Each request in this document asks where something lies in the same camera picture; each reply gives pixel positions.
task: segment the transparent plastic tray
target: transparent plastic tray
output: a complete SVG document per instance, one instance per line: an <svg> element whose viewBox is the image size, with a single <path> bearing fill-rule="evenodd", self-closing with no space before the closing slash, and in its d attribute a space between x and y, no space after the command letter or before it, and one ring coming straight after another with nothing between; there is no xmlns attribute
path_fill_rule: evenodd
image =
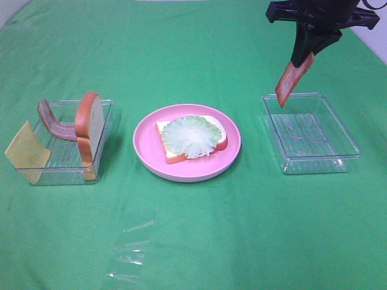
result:
<svg viewBox="0 0 387 290"><path fill-rule="evenodd" d="M292 94L280 108L262 97L265 123L285 174L346 172L362 151L320 93Z"/></svg>
<svg viewBox="0 0 387 290"><path fill-rule="evenodd" d="M73 124L80 100L55 101L50 103L55 117L63 124ZM34 133L40 142L51 150L50 159L43 168L15 168L19 173L41 173L37 183L30 185L65 185L65 184L92 184L99 180L99 165L105 141L111 132L112 108L111 100L102 100L105 124L97 147L93 163L82 167L80 153L76 141L63 140L50 134L41 120L34 127ZM95 170L95 180L85 180L83 173Z"/></svg>

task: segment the pink plate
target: pink plate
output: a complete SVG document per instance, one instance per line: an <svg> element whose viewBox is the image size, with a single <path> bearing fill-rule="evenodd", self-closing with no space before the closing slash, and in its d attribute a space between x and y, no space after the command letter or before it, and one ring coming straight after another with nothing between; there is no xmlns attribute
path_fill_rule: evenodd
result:
<svg viewBox="0 0 387 290"><path fill-rule="evenodd" d="M227 132L227 147L210 156L167 164L156 122L172 121L185 115L217 118ZM241 135L235 123L222 112L203 105L181 104L161 108L142 119L134 131L133 146L144 166L154 174L172 181L198 182L219 175L234 162L241 148Z"/></svg>

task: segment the bacon slice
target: bacon slice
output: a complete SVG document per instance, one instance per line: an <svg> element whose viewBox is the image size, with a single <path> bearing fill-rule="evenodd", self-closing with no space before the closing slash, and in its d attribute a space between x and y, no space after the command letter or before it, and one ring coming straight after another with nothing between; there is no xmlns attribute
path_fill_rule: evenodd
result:
<svg viewBox="0 0 387 290"><path fill-rule="evenodd" d="M43 98L40 100L37 105L37 112L39 113L39 116L49 133L61 139L71 141L77 140L74 125L65 125L57 121L50 108L50 104L46 101L46 99Z"/></svg>
<svg viewBox="0 0 387 290"><path fill-rule="evenodd" d="M290 61L285 69L284 74L276 87L277 100L280 107L284 107L289 95L294 90L298 81L308 71L314 60L314 53L310 53L298 68L294 67Z"/></svg>

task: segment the green tablecloth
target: green tablecloth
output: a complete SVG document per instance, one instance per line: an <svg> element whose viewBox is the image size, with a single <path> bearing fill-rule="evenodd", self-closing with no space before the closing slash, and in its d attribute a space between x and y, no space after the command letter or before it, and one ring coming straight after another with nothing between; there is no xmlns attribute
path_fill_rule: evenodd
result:
<svg viewBox="0 0 387 290"><path fill-rule="evenodd" d="M94 185L31 187L0 157L0 288L104 289L128 212L154 210L139 289L386 289L386 65L350 30L296 92L323 93L363 150L348 173L281 172L262 122L295 25L269 1L33 0L0 30L0 148L36 105L113 99ZM242 149L208 181L148 171L132 134L150 112L212 106Z"/></svg>

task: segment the transparent plastic wrap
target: transparent plastic wrap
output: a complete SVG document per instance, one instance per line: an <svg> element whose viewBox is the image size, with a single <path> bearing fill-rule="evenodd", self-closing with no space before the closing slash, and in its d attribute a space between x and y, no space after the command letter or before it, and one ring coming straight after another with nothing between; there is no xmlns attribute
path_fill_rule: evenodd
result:
<svg viewBox="0 0 387 290"><path fill-rule="evenodd" d="M50 103L51 110L63 124L73 124L80 100L54 101ZM68 141L50 134L41 120L35 125L33 131L39 141L51 151L45 167L40 168L15 168L21 174L37 173L40 178L36 183L30 185L69 185L69 184L92 184L99 180L99 165L102 151L106 140L109 138L113 127L111 100L102 100L104 126L97 146L93 163L82 166L80 153L76 141ZM83 174L90 170L96 172L94 180L85 180Z"/></svg>
<svg viewBox="0 0 387 290"><path fill-rule="evenodd" d="M280 108L275 94L262 98L265 124L285 174L347 172L362 151L326 98L290 95Z"/></svg>
<svg viewBox="0 0 387 290"><path fill-rule="evenodd" d="M155 219L155 210L129 211L106 271L103 290L138 288L145 252Z"/></svg>

